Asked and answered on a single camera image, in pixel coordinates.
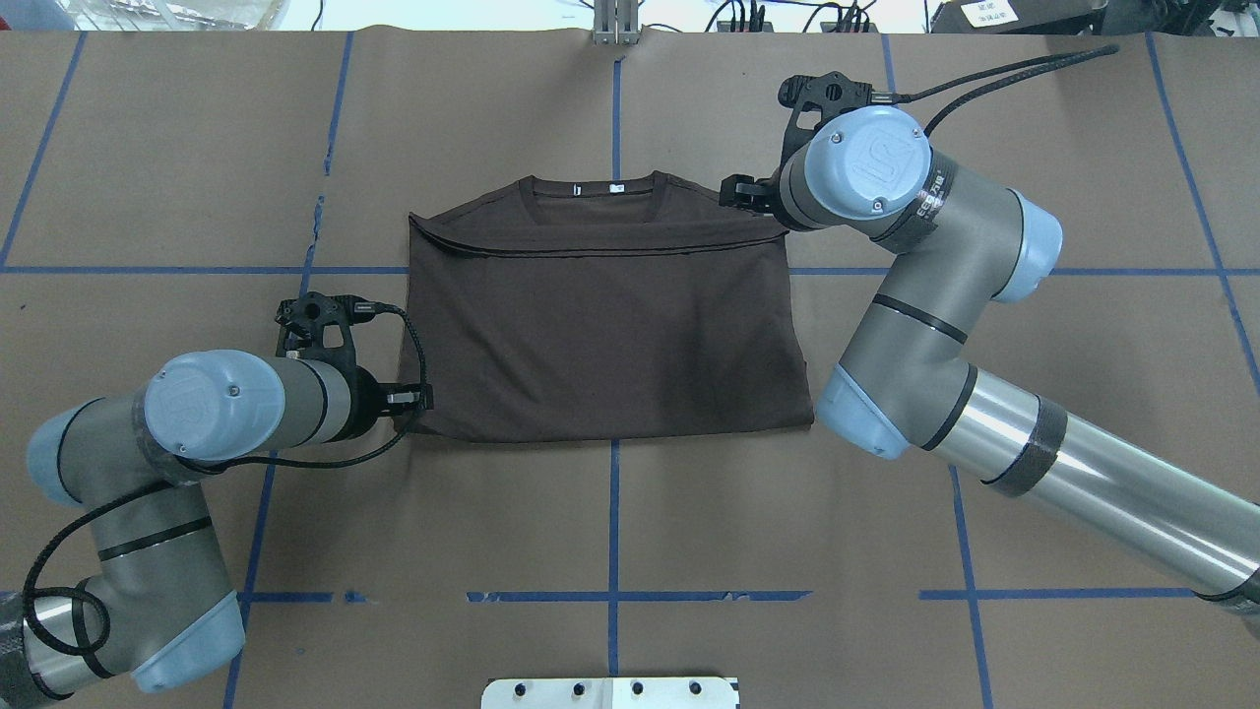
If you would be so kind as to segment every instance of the cable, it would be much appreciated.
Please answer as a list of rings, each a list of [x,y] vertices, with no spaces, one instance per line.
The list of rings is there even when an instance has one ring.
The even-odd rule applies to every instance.
[[[940,122],[942,120],[945,120],[945,116],[953,113],[955,110],[958,110],[959,107],[961,107],[964,103],[966,103],[969,101],[974,101],[975,98],[979,98],[979,97],[984,96],[985,93],[993,93],[994,91],[997,91],[999,88],[1005,88],[1005,87],[1008,87],[1008,86],[1011,86],[1013,83],[1019,83],[1021,81],[1026,81],[1026,79],[1041,76],[1043,73],[1048,73],[1048,72],[1058,71],[1058,69],[1062,69],[1062,68],[1066,68],[1066,67],[1071,67],[1072,64],[1080,64],[1081,62],[1089,62],[1090,59],[1094,59],[1094,58],[1097,58],[1097,57],[1102,57],[1102,55],[1106,55],[1106,54],[1115,54],[1119,50],[1120,50],[1119,45],[1116,45],[1116,44],[1108,44],[1106,47],[1100,47],[1097,49],[1091,49],[1089,52],[1077,52],[1076,54],[1070,54],[1070,55],[1067,55],[1065,58],[1057,59],[1055,62],[1045,63],[1045,64],[1042,64],[1040,67],[1024,69],[1022,72],[1011,74],[1008,77],[999,78],[998,81],[994,81],[992,83],[987,83],[987,84],[984,84],[984,86],[982,86],[979,88],[974,88],[971,91],[968,91],[966,93],[964,93],[963,96],[959,96],[958,98],[955,98],[954,101],[951,101],[948,106],[945,106],[944,108],[941,108],[935,116],[932,116],[932,120],[927,121],[927,125],[924,127],[924,135],[931,135],[932,130],[935,130],[936,126],[940,125]]]
[[[134,492],[129,492],[121,497],[117,497],[100,508],[92,510],[91,513],[83,515],[82,518],[74,520],[73,523],[66,525],[62,531],[57,533],[53,539],[44,545],[44,550],[35,557],[35,563],[30,565],[30,572],[26,573],[26,581],[21,584],[21,615],[26,621],[26,627],[30,632],[39,638],[40,642],[50,647],[52,650],[60,652],[62,655],[74,655],[82,657],[84,655],[91,655],[97,650],[105,647],[106,641],[110,640],[110,610],[105,607],[105,602],[96,596],[79,591],[77,588],[69,587],[49,587],[49,588],[35,588],[39,583],[39,574],[44,572],[44,567],[48,560],[52,559],[53,553],[57,548],[62,545],[72,534],[83,529],[83,526],[91,524],[92,521],[108,515],[110,513],[122,508],[129,502],[135,502],[141,497],[152,495],[155,492],[161,492],[164,490],[170,490],[175,486],[166,481],[158,481],[141,487]],[[101,618],[101,635],[92,642],[87,645],[69,645],[62,642],[60,638],[54,636],[47,627],[44,627],[43,621],[35,615],[35,599],[37,598],[69,598],[72,601],[79,601],[87,603],[94,611],[97,617]]]
[[[402,322],[407,327],[407,334],[411,336],[411,343],[416,346],[416,360],[417,364],[420,365],[420,384],[428,384],[428,364],[425,360],[425,346],[421,344],[420,334],[416,331],[416,325],[412,324],[411,317],[407,315],[407,311],[397,305],[389,305],[387,302],[377,302],[375,305],[377,305],[377,311],[379,312],[389,312],[402,317]],[[416,424],[416,422],[420,421],[420,416],[425,411],[417,407],[411,413],[411,417],[407,419],[407,423],[398,429],[398,433],[394,434],[393,438],[383,443],[381,448],[377,448],[370,453],[364,453],[363,456],[359,456],[357,458],[349,458],[346,461],[330,461],[330,462],[294,461],[290,458],[273,458],[271,456],[244,456],[241,458],[232,458],[231,461],[223,461],[222,463],[214,463],[210,466],[202,466],[200,463],[195,463],[193,461],[189,461],[188,458],[179,458],[179,462],[183,463],[184,467],[207,476],[217,476],[227,471],[228,468],[234,468],[237,466],[246,466],[249,463],[258,463],[263,466],[277,466],[281,468],[307,468],[315,471],[349,468],[352,466],[358,466],[359,463],[367,463],[368,461],[384,455],[394,446],[398,446],[398,442],[401,442],[402,438],[407,436],[407,432],[410,432],[411,428]]]
[[[849,5],[843,10],[835,13],[835,26],[832,28],[832,31],[834,33],[848,31],[849,25],[857,19],[858,14],[857,10],[858,10],[857,5]]]
[[[822,13],[824,8],[835,8],[835,21],[837,23],[840,21],[840,13],[844,11],[844,8],[840,8],[838,3],[820,3],[818,5],[814,5],[814,11],[809,14],[809,19],[805,20],[805,26],[801,28],[800,30],[801,34],[809,31],[809,25],[814,24],[814,18],[816,18],[818,14]]]
[[[722,10],[726,9],[727,5],[731,5],[732,3],[735,3],[735,0],[726,0],[724,3],[717,6],[717,10],[713,10],[713,15],[709,18],[708,24],[704,25],[704,31],[708,31],[709,29],[713,28],[713,23],[717,21],[717,16],[722,13]],[[731,14],[732,15],[735,14],[735,8],[731,8]]]
[[[871,0],[869,3],[867,3],[866,5],[862,6],[862,16],[864,19],[862,20],[862,29],[856,30],[856,31],[871,31],[871,11],[869,10],[879,0]]]
[[[1100,49],[1095,49],[1094,52],[1101,52],[1102,54],[1114,54],[1116,50],[1119,50],[1119,47],[1115,45],[1115,44],[1109,44],[1109,45],[1104,47],[1102,49],[1108,49],[1108,48],[1111,48],[1111,50],[1110,52],[1101,52]],[[892,94],[892,103],[910,103],[911,101],[919,101],[920,98],[927,98],[929,96],[934,96],[936,93],[940,93],[941,91],[948,91],[950,88],[954,88],[955,86],[961,86],[964,83],[970,83],[970,82],[976,81],[976,79],[988,78],[990,76],[997,76],[997,74],[1004,74],[1007,72],[1012,72],[1012,71],[1016,71],[1016,69],[1022,69],[1022,68],[1026,68],[1026,67],[1036,67],[1036,65],[1040,65],[1040,64],[1051,64],[1051,63],[1055,63],[1055,62],[1061,62],[1061,60],[1065,60],[1065,59],[1070,59],[1072,57],[1079,57],[1079,55],[1085,54],[1085,53],[1087,53],[1087,52],[1065,52],[1062,54],[1047,54],[1045,57],[1034,57],[1032,59],[1023,59],[1023,60],[1019,60],[1019,62],[1012,62],[1009,64],[1003,64],[1000,67],[994,67],[992,69],[984,69],[983,72],[975,72],[975,73],[970,73],[970,74],[966,74],[966,76],[961,76],[961,77],[958,77],[955,79],[948,81],[948,82],[945,82],[945,83],[942,83],[940,86],[934,86],[934,87],[931,87],[929,89],[920,91],[917,93],[893,93]]]
[[[1200,3],[1201,0],[1189,0],[1189,8],[1186,10],[1186,21],[1182,23],[1182,30],[1177,34],[1188,37],[1191,30],[1198,29],[1198,23],[1194,23],[1194,15],[1198,14]]]

